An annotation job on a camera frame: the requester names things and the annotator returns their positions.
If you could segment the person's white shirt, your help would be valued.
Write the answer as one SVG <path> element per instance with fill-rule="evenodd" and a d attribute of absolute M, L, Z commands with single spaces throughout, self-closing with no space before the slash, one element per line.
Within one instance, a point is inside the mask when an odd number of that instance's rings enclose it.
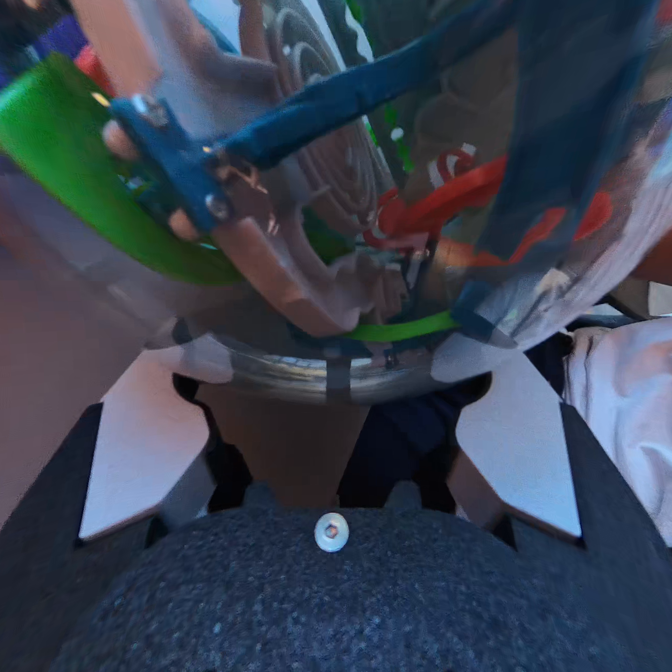
<path fill-rule="evenodd" d="M 574 332 L 574 406 L 671 547 L 671 317 Z"/>

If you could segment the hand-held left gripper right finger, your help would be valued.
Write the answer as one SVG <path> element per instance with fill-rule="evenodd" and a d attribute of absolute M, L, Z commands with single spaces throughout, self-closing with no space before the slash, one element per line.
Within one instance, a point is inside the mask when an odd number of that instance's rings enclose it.
<path fill-rule="evenodd" d="M 510 516 L 562 540 L 582 536 L 560 398 L 524 354 L 461 410 L 456 441 L 448 488 L 469 522 L 492 531 Z"/>

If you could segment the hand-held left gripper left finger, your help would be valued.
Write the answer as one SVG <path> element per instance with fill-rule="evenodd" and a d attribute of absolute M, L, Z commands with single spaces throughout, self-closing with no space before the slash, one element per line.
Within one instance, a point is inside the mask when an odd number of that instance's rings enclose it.
<path fill-rule="evenodd" d="M 174 373 L 158 351 L 143 351 L 101 399 L 81 541 L 154 516 L 173 530 L 207 515 L 212 427 L 177 391 Z"/>

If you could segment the person's right forearm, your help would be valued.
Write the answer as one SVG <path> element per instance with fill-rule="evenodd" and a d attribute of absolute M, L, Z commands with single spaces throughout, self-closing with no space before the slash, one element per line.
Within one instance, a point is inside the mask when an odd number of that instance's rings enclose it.
<path fill-rule="evenodd" d="M 630 276 L 642 281 L 671 286 L 671 240 L 660 241 Z"/>

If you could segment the clear plastic maze ball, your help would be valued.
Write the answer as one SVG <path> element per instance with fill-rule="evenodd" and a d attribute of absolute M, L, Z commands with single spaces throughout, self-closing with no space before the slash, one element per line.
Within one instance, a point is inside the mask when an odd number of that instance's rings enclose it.
<path fill-rule="evenodd" d="M 671 226 L 671 2 L 2 1 L 1 212 L 184 376 L 455 384 Z"/>

